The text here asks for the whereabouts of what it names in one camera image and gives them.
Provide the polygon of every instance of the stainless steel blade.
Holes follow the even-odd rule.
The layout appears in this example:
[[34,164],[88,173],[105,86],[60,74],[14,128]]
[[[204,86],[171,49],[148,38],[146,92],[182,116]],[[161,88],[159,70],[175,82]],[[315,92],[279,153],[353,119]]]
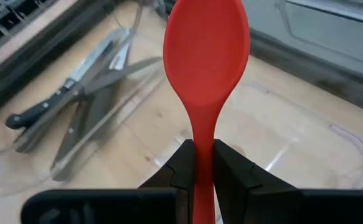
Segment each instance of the stainless steel blade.
[[[119,43],[125,41],[130,35],[130,30],[127,30],[124,36],[121,38]],[[119,50],[119,52],[115,55],[113,60],[110,62],[108,69],[109,70],[122,70],[126,65],[126,60],[128,56],[128,52],[130,49],[131,40],[125,43],[125,45]]]
[[130,66],[127,66],[123,70],[114,70],[112,72],[107,73],[105,76],[99,78],[98,80],[89,83],[86,87],[84,87],[84,95],[88,96],[93,94],[94,92],[114,84],[114,82],[121,80],[128,75],[131,75],[134,72],[137,72],[143,68],[146,68],[150,65],[153,65],[156,62],[162,60],[162,57],[152,57],[146,60],[139,61]]
[[70,78],[79,82],[87,71],[94,65],[100,55],[107,49],[107,47],[117,38],[120,38],[125,33],[124,29],[117,29],[103,39],[95,49],[84,58],[77,68],[70,74]]

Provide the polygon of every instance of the utensil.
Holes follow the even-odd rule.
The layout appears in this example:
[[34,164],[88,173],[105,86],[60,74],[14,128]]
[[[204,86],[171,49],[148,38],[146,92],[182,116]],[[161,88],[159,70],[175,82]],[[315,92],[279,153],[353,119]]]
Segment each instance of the utensil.
[[196,147],[195,224],[215,223],[212,160],[220,110],[240,80],[249,55],[240,0],[179,0],[164,38],[164,68],[184,104]]
[[[97,76],[103,76],[110,71],[120,71],[125,68],[130,43],[127,43],[115,55],[109,67],[102,70]],[[114,97],[115,86],[107,86],[98,90],[97,93],[90,96],[87,100],[79,102],[75,115],[69,124],[68,131],[62,140],[58,153],[51,165],[52,179],[55,181],[67,180],[72,172],[73,163],[76,161],[77,155],[73,155],[71,159],[63,166],[58,168],[58,164],[69,153],[69,151],[86,135],[97,123],[109,112],[112,99]],[[99,133],[95,133],[89,140],[99,140],[102,134],[102,128]]]
[[124,30],[117,29],[101,41],[97,47],[79,63],[79,66],[72,72],[65,83],[55,91],[48,99],[41,101],[21,114],[12,114],[6,120],[6,126],[11,129],[28,128],[32,126],[45,112],[55,106],[64,95],[75,86],[93,66],[99,57],[105,54],[106,50],[112,50],[113,41],[119,38]]
[[[88,83],[85,87],[81,87],[81,89],[79,91],[77,91],[76,93],[73,93],[73,96],[70,100],[61,104],[60,107],[58,107],[59,105],[57,105],[55,107],[55,111],[56,112],[62,111],[68,105],[70,105],[76,101],[83,100],[86,97],[91,96],[92,94],[96,93],[98,90],[108,87],[108,86],[114,84],[115,82],[121,80],[122,78],[127,77],[128,75],[131,75],[132,73],[137,72],[141,69],[144,69],[150,65],[153,65],[160,60],[162,60],[162,57],[151,57],[151,58],[136,62],[136,63],[126,67],[123,70],[110,71],[105,76],[98,78],[97,80],[92,81],[91,83]],[[45,119],[46,122],[36,122],[36,124],[33,125],[34,129],[37,130],[35,133],[30,133],[27,136],[25,136],[27,131],[24,131],[22,133],[22,135],[17,139],[17,141],[19,141],[20,144],[18,147],[16,147],[15,150],[20,153],[30,152],[30,150],[26,150],[26,149],[31,148],[31,147],[29,147],[30,142],[34,142],[35,136],[40,136],[41,132],[45,132],[45,130],[47,130],[47,128],[45,128],[45,127],[47,127],[47,123],[52,122],[56,116],[57,116],[57,113],[51,113],[50,116],[48,115],[48,117],[46,117],[46,119]]]

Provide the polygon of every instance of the spoon handle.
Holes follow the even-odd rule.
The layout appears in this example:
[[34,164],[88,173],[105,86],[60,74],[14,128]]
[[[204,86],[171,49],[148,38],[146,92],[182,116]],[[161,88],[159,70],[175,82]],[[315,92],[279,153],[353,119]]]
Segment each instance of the spoon handle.
[[188,110],[195,144],[195,189],[193,224],[214,224],[213,146],[214,129],[220,109]]

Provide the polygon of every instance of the red silicone utensil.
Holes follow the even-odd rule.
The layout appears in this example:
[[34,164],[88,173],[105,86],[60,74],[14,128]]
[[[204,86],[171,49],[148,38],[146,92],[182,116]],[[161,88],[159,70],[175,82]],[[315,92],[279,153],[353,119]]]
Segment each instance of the red silicone utensil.
[[213,224],[214,129],[249,56],[240,0],[178,0],[164,38],[164,68],[188,112],[196,145],[194,224]]

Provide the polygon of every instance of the black knife handle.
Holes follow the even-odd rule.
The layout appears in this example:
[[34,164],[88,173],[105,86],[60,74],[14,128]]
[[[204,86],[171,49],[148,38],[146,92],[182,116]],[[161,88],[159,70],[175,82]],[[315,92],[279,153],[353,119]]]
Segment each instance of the black knife handle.
[[[51,165],[51,171],[55,171],[54,169],[57,167],[57,163],[64,159],[64,157],[70,152],[76,143],[78,143],[79,140],[81,140],[83,137],[83,120],[86,117],[89,106],[89,102],[87,101],[80,101],[78,103],[75,114],[73,115],[72,120],[68,126],[67,133],[65,134],[57,155],[55,155],[54,162]],[[63,168],[52,175],[52,180],[63,181],[68,179],[72,173],[72,164],[75,161],[78,153],[80,153],[80,149],[70,158]]]
[[49,99],[41,101],[21,114],[12,114],[6,120],[6,126],[11,129],[29,128],[48,110],[53,108],[69,91],[69,87],[61,86]]

